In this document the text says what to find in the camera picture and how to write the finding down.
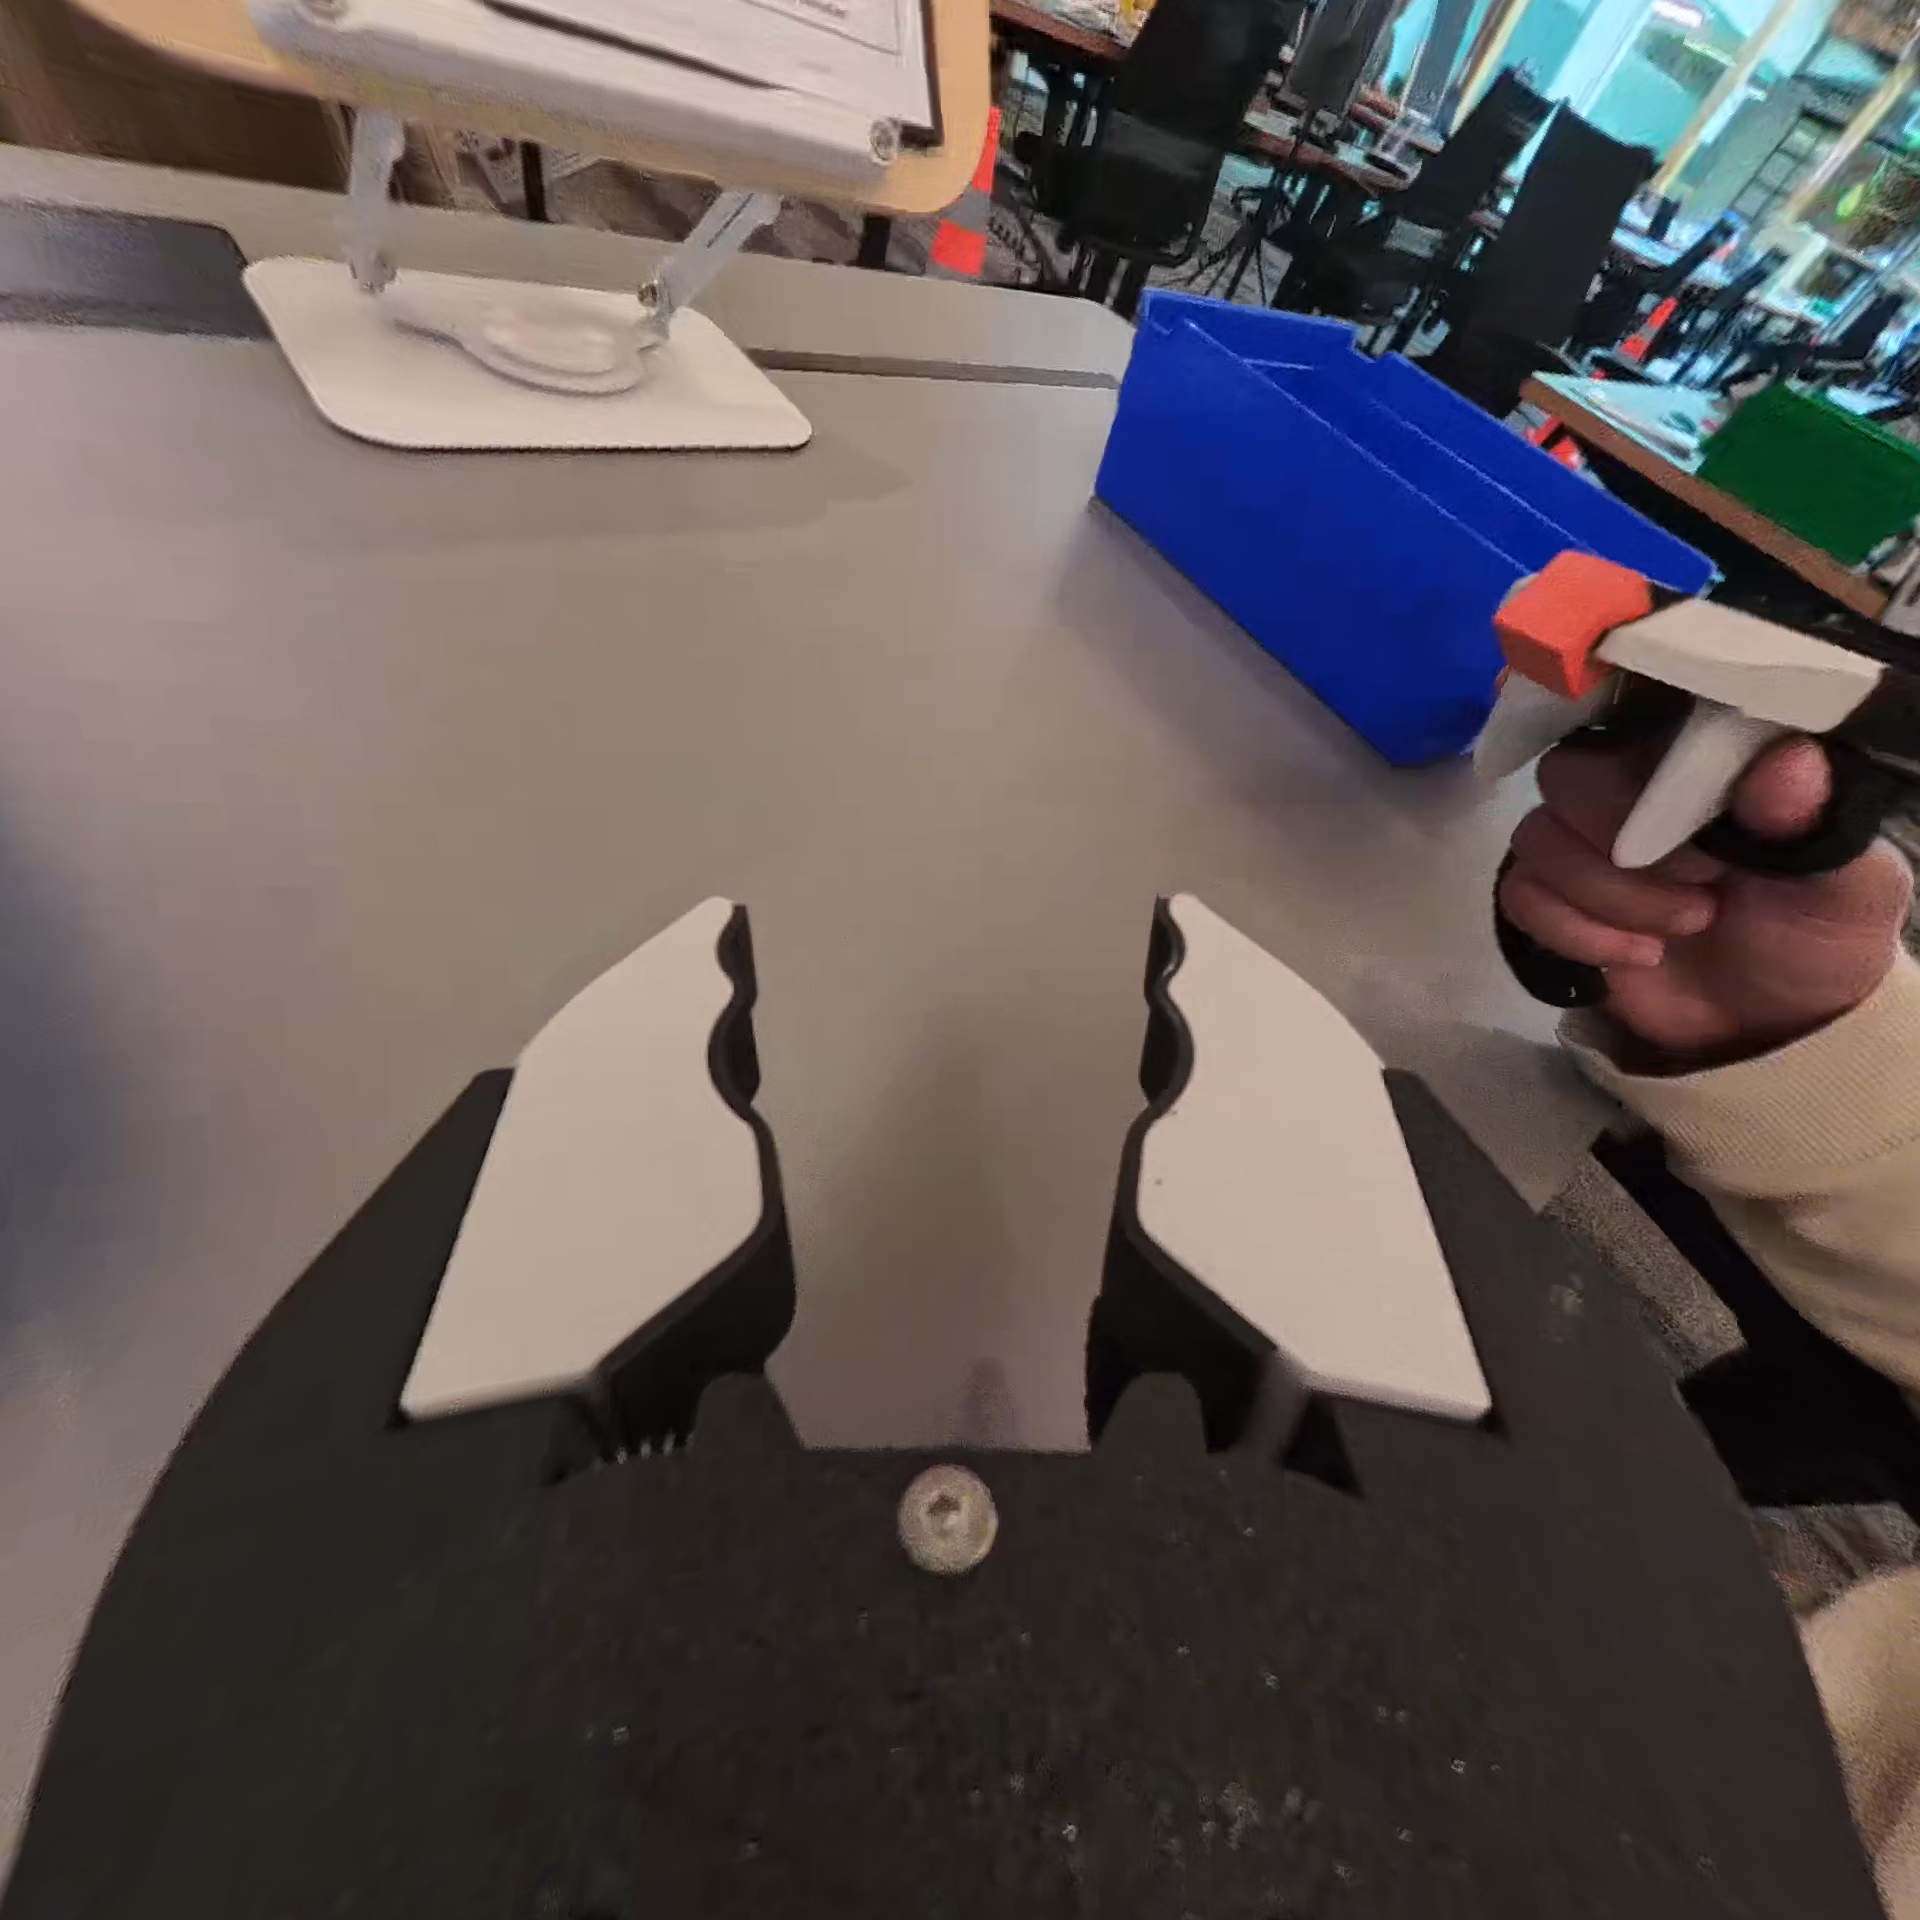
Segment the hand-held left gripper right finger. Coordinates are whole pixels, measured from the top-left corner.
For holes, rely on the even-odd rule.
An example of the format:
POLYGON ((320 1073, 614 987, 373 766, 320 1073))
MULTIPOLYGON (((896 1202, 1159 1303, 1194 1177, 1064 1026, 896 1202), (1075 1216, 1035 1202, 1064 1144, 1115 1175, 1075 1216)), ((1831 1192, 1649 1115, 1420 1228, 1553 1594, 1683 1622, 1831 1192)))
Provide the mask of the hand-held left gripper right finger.
POLYGON ((1329 1407, 1486 1427, 1493 1380, 1375 1042, 1202 895, 1142 963, 1142 1115, 1089 1303, 1089 1437, 1181 1376, 1204 1453, 1329 1461, 1329 1407))

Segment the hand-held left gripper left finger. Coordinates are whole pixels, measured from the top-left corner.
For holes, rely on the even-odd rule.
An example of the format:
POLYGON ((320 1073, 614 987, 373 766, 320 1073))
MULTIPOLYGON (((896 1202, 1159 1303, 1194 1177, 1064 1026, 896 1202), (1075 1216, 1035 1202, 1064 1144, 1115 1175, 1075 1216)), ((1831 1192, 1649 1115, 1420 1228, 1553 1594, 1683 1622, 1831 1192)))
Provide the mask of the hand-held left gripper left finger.
POLYGON ((540 1026, 395 1402, 411 1427, 565 1402, 611 1453, 668 1453, 708 1380, 777 1358, 801 1261, 752 1006, 752 921, 708 895, 540 1026))

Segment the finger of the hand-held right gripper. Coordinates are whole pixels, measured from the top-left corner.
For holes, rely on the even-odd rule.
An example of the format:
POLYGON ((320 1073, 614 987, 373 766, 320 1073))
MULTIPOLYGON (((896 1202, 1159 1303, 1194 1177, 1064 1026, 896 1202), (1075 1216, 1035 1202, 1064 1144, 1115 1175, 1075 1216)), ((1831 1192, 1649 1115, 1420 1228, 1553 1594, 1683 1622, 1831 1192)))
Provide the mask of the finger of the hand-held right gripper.
POLYGON ((1882 721, 1882 659, 1748 607, 1666 601, 1594 640, 1594 659, 1684 692, 1684 710, 1616 830, 1616 866, 1651 866, 1724 814, 1738 775, 1793 735, 1882 721))
POLYGON ((1509 775, 1591 721, 1591 692, 1560 692, 1521 668, 1497 673, 1497 703, 1472 737, 1477 775, 1509 775))

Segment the red wooden cube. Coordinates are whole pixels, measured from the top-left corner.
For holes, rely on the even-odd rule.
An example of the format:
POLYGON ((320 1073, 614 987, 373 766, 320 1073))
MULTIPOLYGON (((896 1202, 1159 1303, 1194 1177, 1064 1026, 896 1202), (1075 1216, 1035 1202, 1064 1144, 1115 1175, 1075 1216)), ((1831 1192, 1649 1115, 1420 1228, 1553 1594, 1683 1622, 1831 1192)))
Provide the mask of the red wooden cube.
POLYGON ((1581 703, 1607 673, 1594 659, 1607 632, 1640 620, 1649 607, 1651 581, 1640 572, 1594 549, 1560 549, 1543 572, 1509 581, 1493 615, 1502 681, 1581 703))

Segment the blue plastic bin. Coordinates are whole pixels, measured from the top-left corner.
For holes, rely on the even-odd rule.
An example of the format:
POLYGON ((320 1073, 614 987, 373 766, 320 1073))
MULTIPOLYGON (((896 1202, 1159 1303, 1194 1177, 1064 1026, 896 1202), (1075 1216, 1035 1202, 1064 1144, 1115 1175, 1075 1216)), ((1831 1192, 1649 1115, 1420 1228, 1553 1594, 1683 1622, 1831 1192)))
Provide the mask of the blue plastic bin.
POLYGON ((1493 615, 1560 549, 1716 563, 1356 324, 1142 292, 1095 502, 1386 766, 1477 737, 1493 615))

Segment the person's right forearm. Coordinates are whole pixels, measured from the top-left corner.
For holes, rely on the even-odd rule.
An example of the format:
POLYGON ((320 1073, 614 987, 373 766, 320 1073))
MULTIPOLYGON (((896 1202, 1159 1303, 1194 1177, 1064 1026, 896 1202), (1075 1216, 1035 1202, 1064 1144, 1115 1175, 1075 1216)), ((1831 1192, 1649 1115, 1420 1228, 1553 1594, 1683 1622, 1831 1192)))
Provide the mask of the person's right forearm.
POLYGON ((1920 1392, 1920 963, 1834 1026, 1716 1073, 1626 1073, 1601 1014, 1560 1026, 1576 1073, 1666 1144, 1779 1297, 1920 1392))

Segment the person's right hand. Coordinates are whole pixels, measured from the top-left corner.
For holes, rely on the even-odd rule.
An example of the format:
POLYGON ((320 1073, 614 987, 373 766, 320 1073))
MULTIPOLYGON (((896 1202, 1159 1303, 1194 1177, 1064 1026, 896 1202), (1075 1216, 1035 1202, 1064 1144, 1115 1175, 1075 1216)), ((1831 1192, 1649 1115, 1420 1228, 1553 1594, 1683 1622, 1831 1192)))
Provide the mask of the person's right hand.
POLYGON ((1763 1054, 1897 971, 1912 866, 1890 838, 1834 875, 1752 875, 1703 852, 1616 866, 1640 786, 1649 745, 1561 737, 1497 875, 1521 932, 1601 971, 1601 1016, 1632 1073, 1763 1054))

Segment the green plastic crate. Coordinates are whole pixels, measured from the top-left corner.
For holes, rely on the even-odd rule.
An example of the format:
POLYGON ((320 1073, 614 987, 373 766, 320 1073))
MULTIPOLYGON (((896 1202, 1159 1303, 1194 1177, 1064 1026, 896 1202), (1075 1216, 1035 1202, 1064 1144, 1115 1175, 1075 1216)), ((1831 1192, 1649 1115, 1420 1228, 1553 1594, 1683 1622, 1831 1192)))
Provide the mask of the green plastic crate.
POLYGON ((1795 383, 1748 394, 1696 475, 1834 563, 1871 563, 1920 518, 1920 446, 1795 383))

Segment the long wooden desk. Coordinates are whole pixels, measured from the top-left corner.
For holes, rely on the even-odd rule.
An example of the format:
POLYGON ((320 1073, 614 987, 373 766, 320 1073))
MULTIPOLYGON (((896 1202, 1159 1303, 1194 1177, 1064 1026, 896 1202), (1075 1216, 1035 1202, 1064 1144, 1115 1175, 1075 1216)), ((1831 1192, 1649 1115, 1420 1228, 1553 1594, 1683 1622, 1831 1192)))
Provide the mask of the long wooden desk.
POLYGON ((1649 518, 1683 515, 1683 531, 1697 549, 1730 558, 1738 572, 1783 572, 1824 601, 1882 632, 1897 596, 1860 563, 1834 563, 1824 543, 1697 477, 1697 457, 1651 436, 1660 416, 1683 407, 1660 404, 1660 389, 1537 372, 1521 394, 1523 407, 1561 419, 1561 436, 1581 443, 1594 464, 1632 475, 1626 506, 1649 518))

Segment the black office chair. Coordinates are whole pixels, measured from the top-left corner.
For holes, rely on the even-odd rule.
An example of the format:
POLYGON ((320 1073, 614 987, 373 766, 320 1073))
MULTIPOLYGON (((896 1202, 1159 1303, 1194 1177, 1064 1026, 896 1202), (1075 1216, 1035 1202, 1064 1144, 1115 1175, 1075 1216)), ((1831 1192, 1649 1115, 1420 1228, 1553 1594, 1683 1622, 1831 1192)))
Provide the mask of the black office chair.
POLYGON ((1146 274, 1202 253, 1248 110, 1299 34, 1291 0, 1159 0, 1089 136, 1045 140, 1031 208, 1072 244, 1072 292, 1135 315, 1146 274))
POLYGON ((1462 267, 1472 216, 1493 203, 1553 110, 1560 106, 1543 92, 1531 92, 1521 69, 1497 69, 1497 87, 1400 193, 1313 253, 1306 313, 1342 324, 1406 315, 1462 267))
POLYGON ((1619 208, 1649 185, 1651 149, 1616 140, 1576 110, 1560 110, 1502 224, 1462 279, 1448 335, 1426 377, 1486 416, 1509 416, 1523 377, 1560 372, 1607 256, 1619 208))

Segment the person's black chair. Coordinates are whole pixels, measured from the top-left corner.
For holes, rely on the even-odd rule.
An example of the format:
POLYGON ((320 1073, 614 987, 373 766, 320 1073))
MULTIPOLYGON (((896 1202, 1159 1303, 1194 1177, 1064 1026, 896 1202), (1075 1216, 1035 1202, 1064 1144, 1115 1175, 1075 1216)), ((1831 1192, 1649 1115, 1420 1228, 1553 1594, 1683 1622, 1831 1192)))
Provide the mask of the person's black chair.
POLYGON ((1591 1153, 1738 1320, 1730 1358, 1683 1376, 1683 1402, 1738 1496, 1903 1504, 1920 1517, 1920 1427, 1909 1392, 1783 1303, 1703 1192, 1666 1164, 1651 1136, 1594 1136, 1591 1153))

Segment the orange traffic cone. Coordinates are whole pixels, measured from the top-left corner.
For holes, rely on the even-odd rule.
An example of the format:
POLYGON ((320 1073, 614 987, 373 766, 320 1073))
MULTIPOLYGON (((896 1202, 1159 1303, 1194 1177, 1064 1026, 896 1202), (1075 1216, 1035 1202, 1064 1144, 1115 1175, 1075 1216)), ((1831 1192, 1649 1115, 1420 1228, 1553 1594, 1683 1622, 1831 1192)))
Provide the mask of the orange traffic cone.
POLYGON ((989 240, 992 240, 992 167, 996 167, 996 106, 989 110, 989 140, 976 162, 976 183, 962 203, 939 208, 939 224, 925 240, 925 279, 982 279, 989 274, 989 240))

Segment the white folding stand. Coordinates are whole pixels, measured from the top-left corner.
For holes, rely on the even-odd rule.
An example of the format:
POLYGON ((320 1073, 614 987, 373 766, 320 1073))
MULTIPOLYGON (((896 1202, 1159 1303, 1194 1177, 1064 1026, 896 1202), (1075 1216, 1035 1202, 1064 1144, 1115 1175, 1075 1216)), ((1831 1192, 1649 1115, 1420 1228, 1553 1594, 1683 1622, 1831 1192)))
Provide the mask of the white folding stand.
POLYGON ((392 256, 402 118, 360 110, 341 256, 250 256, 247 292, 314 407, 411 456, 789 456, 811 419, 700 315, 700 292, 777 216, 722 185, 631 292, 417 274, 392 256))

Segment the brown fabric cover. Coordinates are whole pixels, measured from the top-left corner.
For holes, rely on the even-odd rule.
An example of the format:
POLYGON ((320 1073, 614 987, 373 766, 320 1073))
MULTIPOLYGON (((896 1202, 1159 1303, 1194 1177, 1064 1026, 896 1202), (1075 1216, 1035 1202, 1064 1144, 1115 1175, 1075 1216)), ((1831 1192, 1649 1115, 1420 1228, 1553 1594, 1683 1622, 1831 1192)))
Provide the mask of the brown fabric cover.
POLYGON ((188 69, 62 0, 0 6, 0 136, 56 153, 341 185, 341 136, 326 106, 188 69))

